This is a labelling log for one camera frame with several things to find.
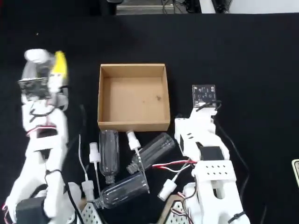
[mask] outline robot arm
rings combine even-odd
[[[196,183],[184,187],[186,207],[194,224],[250,224],[243,212],[236,176],[228,148],[215,134],[214,86],[193,86],[190,118],[175,119],[175,139],[181,152],[197,164],[192,171]]]
[[[30,138],[26,160],[20,176],[14,182],[4,209],[13,223],[65,224],[74,207],[65,192],[61,176],[67,154],[67,66],[61,51],[55,55],[43,49],[25,53],[27,59],[22,79],[23,127]],[[47,184],[44,197],[32,198],[33,192]],[[76,205],[81,199],[80,188],[69,183],[69,191]]]

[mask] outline cable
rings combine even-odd
[[[245,191],[245,188],[246,188],[246,185],[248,183],[248,180],[249,180],[249,176],[250,176],[250,171],[249,171],[249,167],[247,166],[245,160],[242,158],[241,154],[239,153],[237,147],[235,146],[234,142],[232,141],[232,139],[226,134],[226,132],[223,130],[223,128],[221,127],[221,125],[219,124],[219,122],[214,119],[214,123],[216,124],[216,126],[218,127],[218,129],[220,130],[220,132],[222,133],[222,135],[229,140],[230,144],[232,145],[235,153],[237,154],[239,160],[241,161],[241,163],[243,164],[243,166],[245,167],[246,171],[247,171],[247,176],[240,188],[240,200],[241,200],[241,203],[243,203],[243,195],[244,195],[244,191]]]
[[[94,163],[94,169],[95,169],[95,176],[97,178],[97,185],[98,185],[98,191],[99,191],[99,196],[101,195],[101,190],[100,190],[100,182],[99,182],[99,175],[98,175],[98,168],[97,168],[97,163]]]
[[[184,167],[184,168],[182,168],[182,169],[179,169],[179,170],[173,170],[173,169],[170,169],[170,168],[168,168],[168,167],[156,167],[156,168],[167,169],[167,170],[169,170],[169,171],[171,171],[171,172],[173,172],[173,173],[180,173],[180,172],[182,172],[184,169],[187,169],[188,167],[190,167],[190,165],[188,165],[188,166],[186,166],[186,167]]]
[[[85,169],[85,167],[83,165],[82,158],[81,158],[81,134],[79,134],[78,156],[79,156],[79,161],[80,161],[81,167],[82,167],[82,169],[84,171],[85,180],[88,181],[87,172],[86,172],[86,169]]]
[[[165,2],[165,4],[163,4],[163,0],[161,0],[161,4],[162,4],[162,12],[163,12],[163,14],[168,14],[167,11],[166,11],[166,9],[165,9],[165,6],[167,5],[167,3],[168,3],[169,1],[170,1],[170,0],[167,0],[167,1]]]
[[[183,14],[183,11],[177,6],[177,1],[173,0],[173,7],[177,7],[177,9],[180,11],[181,14]]]
[[[266,218],[266,214],[267,214],[267,205],[265,205],[265,207],[264,207],[264,209],[263,209],[263,214],[262,214],[262,217],[261,217],[260,224],[263,224],[263,223],[264,223],[265,218]]]
[[[47,116],[49,116],[50,114],[52,114],[53,111],[57,108],[57,104],[58,104],[58,96],[55,95],[55,97],[56,97],[55,105],[53,105],[52,110],[50,110],[49,112],[44,113],[44,114],[36,114],[36,113],[33,113],[33,112],[35,111],[35,109],[32,109],[32,107],[33,107],[33,105],[36,103],[36,102],[34,102],[34,103],[32,104],[32,106],[31,106],[31,108],[30,108],[30,112],[29,112],[29,114],[33,116],[33,118],[32,118],[31,120],[34,120],[35,118],[40,118],[40,117],[47,117]]]
[[[220,100],[213,100],[211,102],[203,104],[202,106],[199,106],[197,108],[196,112],[200,111],[201,109],[203,109],[205,107],[208,107],[208,106],[211,106],[211,105],[214,105],[214,104],[220,104],[218,107],[216,107],[216,110],[218,110],[221,107],[221,101]]]
[[[80,213],[79,209],[77,208],[77,205],[76,205],[76,203],[74,202],[73,197],[71,196],[71,190],[70,190],[69,183],[66,183],[66,182],[64,181],[64,177],[63,177],[63,175],[62,175],[62,173],[61,173],[61,170],[59,170],[59,169],[54,169],[54,170],[49,171],[48,173],[46,173],[46,175],[45,175],[45,181],[46,181],[46,183],[47,183],[46,176],[49,175],[49,174],[51,174],[51,173],[54,173],[54,172],[59,172],[59,173],[60,173],[61,178],[62,178],[62,181],[64,182],[64,185],[65,185],[66,192],[67,192],[67,194],[68,194],[68,196],[69,196],[69,198],[70,198],[70,202],[71,202],[72,206],[74,207],[75,212],[76,212],[76,214],[77,214],[77,216],[78,216],[80,222],[81,222],[81,223],[84,223],[83,218],[82,218],[82,216],[81,216],[81,213]]]
[[[191,217],[189,216],[189,213],[188,213],[187,210],[186,210],[185,202],[186,202],[187,199],[192,198],[192,197],[196,194],[196,192],[197,192],[197,181],[196,181],[196,177],[194,177],[194,179],[195,179],[195,189],[194,189],[193,194],[190,195],[190,196],[188,196],[188,197],[185,197],[185,198],[183,199],[183,202],[182,202],[184,212],[185,212],[185,214],[187,215],[189,221],[190,221],[192,224],[194,224],[194,222],[192,221]]]
[[[181,163],[196,163],[195,161],[191,160],[179,160],[179,161],[173,161],[173,162],[168,162],[168,163],[159,163],[159,164],[154,164],[152,167],[161,167],[161,166],[168,166],[168,165],[173,165],[173,164],[181,164]]]
[[[181,170],[173,177],[173,179],[172,179],[172,181],[173,182],[175,182],[176,180],[177,180],[177,178],[178,178],[178,175],[184,170],[184,168],[187,166],[187,163],[185,163],[183,166],[182,166],[182,168],[181,168]]]
[[[173,5],[173,14],[175,14],[176,13],[175,0],[172,0],[172,5]]]

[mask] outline black cloth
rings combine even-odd
[[[80,127],[74,102],[83,102],[87,113],[85,142],[98,141],[97,104],[101,63],[165,63],[173,119],[192,110],[192,84],[215,84],[222,107],[217,119],[234,140],[251,176],[244,195],[244,211],[256,224],[263,205],[265,223],[297,223],[298,186],[291,161],[298,150],[299,14],[276,15],[139,15],[106,18],[72,18],[48,21],[2,21],[0,35],[0,201],[5,201],[20,173],[28,138],[22,128],[20,79],[24,51],[62,50],[69,66],[70,138]],[[137,133],[145,145],[158,133]],[[66,180],[84,180],[77,145],[64,164]],[[88,164],[88,145],[83,161]],[[121,171],[128,176],[130,163],[126,136],[120,134]],[[181,159],[177,147],[159,162]],[[237,185],[244,168],[231,151]],[[93,167],[88,169],[95,181]],[[167,178],[163,170],[147,171],[151,194],[144,194],[103,215],[110,224],[156,222],[164,203],[157,198]],[[190,171],[179,176],[177,190],[192,181]],[[100,178],[102,189],[104,178]]]

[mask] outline open cardboard box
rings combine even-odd
[[[98,102],[101,130],[166,131],[170,109],[164,64],[102,64]]]

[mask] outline clear plastic bottle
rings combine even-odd
[[[133,174],[102,190],[94,202],[97,208],[111,209],[121,203],[147,192],[149,186],[141,172]]]
[[[118,132],[104,130],[100,132],[100,171],[106,178],[107,184],[115,182],[115,175],[119,172],[120,151]]]
[[[161,133],[145,147],[140,149],[140,157],[143,163],[144,170],[151,167],[160,157],[175,147],[174,140],[166,133]],[[127,166],[127,170],[130,174],[141,170],[141,164],[138,160],[138,156],[134,154],[132,163]]]

